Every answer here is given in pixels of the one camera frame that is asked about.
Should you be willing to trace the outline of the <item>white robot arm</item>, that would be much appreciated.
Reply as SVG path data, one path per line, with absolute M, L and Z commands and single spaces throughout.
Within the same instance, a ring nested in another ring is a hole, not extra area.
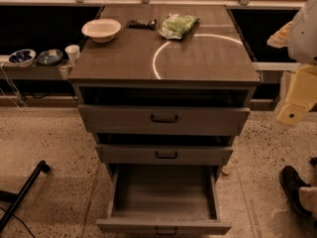
M 291 74 L 276 115 L 280 124 L 292 127 L 317 103 L 317 0 L 308 0 L 266 43 L 278 49 L 287 47 L 288 55 L 302 64 Z

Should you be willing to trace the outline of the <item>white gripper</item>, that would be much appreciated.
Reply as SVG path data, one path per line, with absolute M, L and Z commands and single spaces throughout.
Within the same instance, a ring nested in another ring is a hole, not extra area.
M 291 76 L 285 102 L 277 112 L 276 120 L 293 127 L 317 103 L 317 65 L 304 66 Z

